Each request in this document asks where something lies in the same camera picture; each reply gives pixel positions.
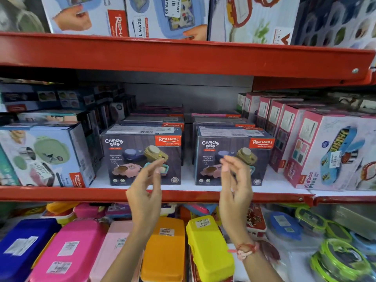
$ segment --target store shelf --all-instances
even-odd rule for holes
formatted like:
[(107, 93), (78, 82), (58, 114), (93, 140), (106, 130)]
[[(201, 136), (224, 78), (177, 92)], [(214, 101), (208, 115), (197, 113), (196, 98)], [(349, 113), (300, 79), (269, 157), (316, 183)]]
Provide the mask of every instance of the store shelf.
[[(98, 171), (90, 188), (0, 186), (0, 200), (7, 201), (80, 201), (125, 202), (128, 186), (111, 186), (106, 166)], [(219, 202), (221, 186), (196, 186), (193, 166), (182, 166), (181, 185), (162, 185), (164, 202)], [(263, 186), (253, 187), (255, 203), (305, 202), (313, 205), (313, 195), (293, 188), (282, 174), (268, 167)]]
[(254, 75), (255, 90), (364, 85), (375, 56), (373, 50), (22, 33), (0, 33), (0, 47), (0, 66)]
[(376, 203), (376, 191), (310, 191), (314, 206), (320, 203), (360, 204)]

